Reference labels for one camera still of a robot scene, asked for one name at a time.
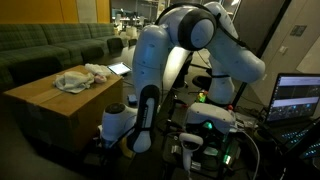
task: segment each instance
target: crumpled fabric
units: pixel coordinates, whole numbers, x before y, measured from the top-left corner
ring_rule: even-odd
[[[94,76],[92,73],[83,74],[77,71],[68,71],[63,75],[57,75],[53,85],[62,91],[79,93],[90,88],[90,84],[93,82]]]
[[[84,65],[84,67],[94,75],[94,81],[96,83],[106,82],[107,77],[111,74],[111,71],[107,68],[107,66],[87,63]]]

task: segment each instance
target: laptop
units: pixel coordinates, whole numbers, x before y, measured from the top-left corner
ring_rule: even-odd
[[[279,73],[263,126],[289,149],[313,126],[319,99],[320,74]]]

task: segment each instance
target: wall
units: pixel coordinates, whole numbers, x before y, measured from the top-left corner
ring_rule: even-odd
[[[242,0],[234,26],[242,41],[256,54],[274,23],[284,0]]]
[[[319,38],[319,7],[319,0],[292,0],[289,5],[262,55],[266,63],[265,77],[251,84],[263,104],[269,104],[277,74],[299,72],[296,68]],[[301,37],[290,35],[295,25],[307,25]],[[279,51],[282,46],[288,48],[285,53]]]
[[[98,22],[110,22],[109,0],[96,0]],[[76,0],[0,2],[0,23],[78,23]]]

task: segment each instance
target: white wall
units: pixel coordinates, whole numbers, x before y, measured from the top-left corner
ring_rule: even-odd
[[[265,78],[251,84],[263,104],[269,104],[279,72],[299,72],[298,65],[320,35],[319,7],[319,0],[292,0],[289,5],[261,58],[266,63]],[[295,25],[307,25],[301,37],[290,35]],[[281,46],[288,48],[284,54],[279,52]]]

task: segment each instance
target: cable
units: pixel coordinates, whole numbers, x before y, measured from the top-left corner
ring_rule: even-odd
[[[211,66],[209,66],[209,62],[206,62],[203,57],[201,56],[201,54],[199,53],[199,51],[197,51],[198,55],[200,56],[201,60],[209,67],[211,68]]]
[[[254,147],[257,150],[257,158],[258,158],[257,159],[257,165],[256,165],[256,170],[255,170],[253,178],[252,178],[252,180],[255,180],[256,177],[257,177],[257,174],[258,174],[258,169],[259,169],[259,164],[260,164],[260,151],[259,151],[259,148],[258,148],[257,144],[254,142],[254,140],[249,136],[249,134],[247,134],[246,132],[244,132],[241,129],[237,129],[237,130],[238,130],[238,132],[242,132],[243,134],[245,134],[251,140],[252,144],[254,145]]]

